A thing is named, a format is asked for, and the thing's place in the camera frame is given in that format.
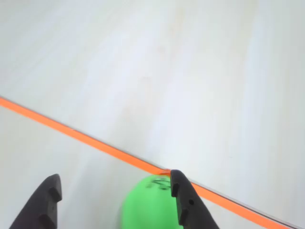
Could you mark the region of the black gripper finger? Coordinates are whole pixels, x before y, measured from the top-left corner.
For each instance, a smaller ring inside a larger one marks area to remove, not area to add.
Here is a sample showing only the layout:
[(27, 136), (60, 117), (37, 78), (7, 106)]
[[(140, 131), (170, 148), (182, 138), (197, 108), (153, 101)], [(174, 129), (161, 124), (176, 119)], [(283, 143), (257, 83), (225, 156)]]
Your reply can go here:
[(53, 174), (36, 188), (11, 229), (56, 229), (58, 227), (57, 203), (62, 200), (61, 178)]
[(185, 229), (219, 228), (191, 182), (180, 170), (170, 171), (171, 195), (176, 198), (178, 223)]

